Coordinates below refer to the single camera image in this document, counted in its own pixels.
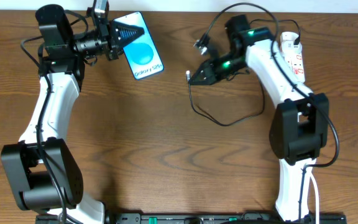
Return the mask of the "blue screen Galaxy smartphone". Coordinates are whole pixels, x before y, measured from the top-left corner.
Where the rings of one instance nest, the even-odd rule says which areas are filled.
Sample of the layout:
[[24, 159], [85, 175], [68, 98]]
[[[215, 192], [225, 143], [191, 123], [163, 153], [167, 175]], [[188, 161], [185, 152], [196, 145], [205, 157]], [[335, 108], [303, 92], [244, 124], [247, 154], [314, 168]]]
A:
[[124, 53], [134, 78], [141, 80], [162, 72], [164, 70], [162, 59], [141, 12], [133, 12], [114, 21], [144, 29], [143, 35], [124, 47]]

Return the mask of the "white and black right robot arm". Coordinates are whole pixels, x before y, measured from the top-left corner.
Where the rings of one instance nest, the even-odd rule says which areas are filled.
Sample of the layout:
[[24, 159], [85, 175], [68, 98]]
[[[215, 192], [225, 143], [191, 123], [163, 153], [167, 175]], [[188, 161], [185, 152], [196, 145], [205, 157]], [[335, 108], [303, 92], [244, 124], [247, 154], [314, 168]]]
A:
[[225, 25], [231, 51], [204, 61], [189, 86], [213, 85], [242, 68], [253, 70], [275, 106], [269, 132], [271, 148], [280, 163], [280, 188], [275, 209], [285, 222], [308, 216], [308, 184], [311, 170], [326, 145], [329, 101], [315, 95], [304, 75], [289, 67], [267, 27], [251, 28], [245, 15], [230, 18]]

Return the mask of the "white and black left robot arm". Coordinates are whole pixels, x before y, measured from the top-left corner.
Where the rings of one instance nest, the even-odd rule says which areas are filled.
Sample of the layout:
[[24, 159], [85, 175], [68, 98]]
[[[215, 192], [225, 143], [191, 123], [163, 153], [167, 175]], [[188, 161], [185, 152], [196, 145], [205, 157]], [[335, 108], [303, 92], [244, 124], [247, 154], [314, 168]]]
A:
[[34, 63], [40, 93], [30, 123], [1, 162], [16, 205], [32, 210], [37, 223], [113, 223], [105, 204], [84, 191], [83, 176], [67, 144], [73, 105], [85, 67], [98, 56], [117, 59], [125, 46], [145, 34], [142, 27], [108, 19], [107, 1], [95, 1], [77, 21], [91, 18], [93, 30], [73, 32], [71, 11], [48, 4], [35, 13], [41, 45]]

